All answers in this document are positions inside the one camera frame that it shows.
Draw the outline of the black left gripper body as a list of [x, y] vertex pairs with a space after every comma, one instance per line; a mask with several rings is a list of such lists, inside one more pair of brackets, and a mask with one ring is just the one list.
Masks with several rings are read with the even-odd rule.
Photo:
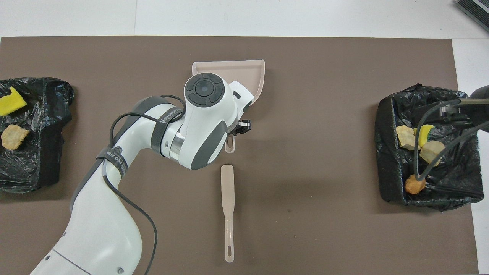
[[251, 130], [251, 120], [241, 120], [233, 129], [233, 135], [244, 134]]

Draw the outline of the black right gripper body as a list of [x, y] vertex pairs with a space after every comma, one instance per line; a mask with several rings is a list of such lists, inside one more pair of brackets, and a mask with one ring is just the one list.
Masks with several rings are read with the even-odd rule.
[[415, 108], [415, 127], [419, 124], [450, 124], [470, 129], [488, 122], [488, 99], [438, 101]]

